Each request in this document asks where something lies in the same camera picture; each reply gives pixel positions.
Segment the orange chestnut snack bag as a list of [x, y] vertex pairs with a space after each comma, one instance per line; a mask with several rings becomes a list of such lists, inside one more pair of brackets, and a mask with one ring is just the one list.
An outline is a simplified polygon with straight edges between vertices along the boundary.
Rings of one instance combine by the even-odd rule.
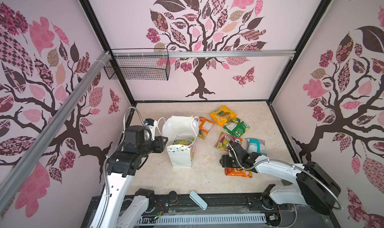
[[243, 178], [252, 178], [252, 172], [245, 171], [237, 168], [225, 168], [226, 176], [235, 176], [235, 177], [243, 177]]

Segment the green yellow Fox's candy bag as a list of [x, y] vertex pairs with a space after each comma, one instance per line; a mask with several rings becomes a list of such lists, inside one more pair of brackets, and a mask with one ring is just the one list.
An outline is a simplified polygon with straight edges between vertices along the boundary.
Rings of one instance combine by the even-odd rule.
[[190, 146], [195, 141], [195, 138], [183, 138], [183, 139], [176, 139], [174, 141], [174, 145], [183, 145], [183, 146]]

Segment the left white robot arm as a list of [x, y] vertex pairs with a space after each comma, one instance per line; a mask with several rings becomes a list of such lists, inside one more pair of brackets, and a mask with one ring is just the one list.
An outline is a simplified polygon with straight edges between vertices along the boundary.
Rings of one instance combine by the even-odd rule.
[[151, 153], [162, 153], [167, 137], [156, 136], [151, 125], [130, 126], [123, 132], [117, 150], [107, 156], [103, 165], [105, 188], [90, 223], [91, 228], [115, 228], [128, 187], [143, 165], [143, 158]]

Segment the white paper gift bag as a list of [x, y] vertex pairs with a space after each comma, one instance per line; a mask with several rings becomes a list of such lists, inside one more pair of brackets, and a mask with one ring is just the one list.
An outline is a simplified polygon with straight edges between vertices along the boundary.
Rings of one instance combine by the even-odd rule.
[[172, 116], [161, 134], [168, 138], [166, 150], [174, 168], [191, 168], [199, 133], [199, 118]]

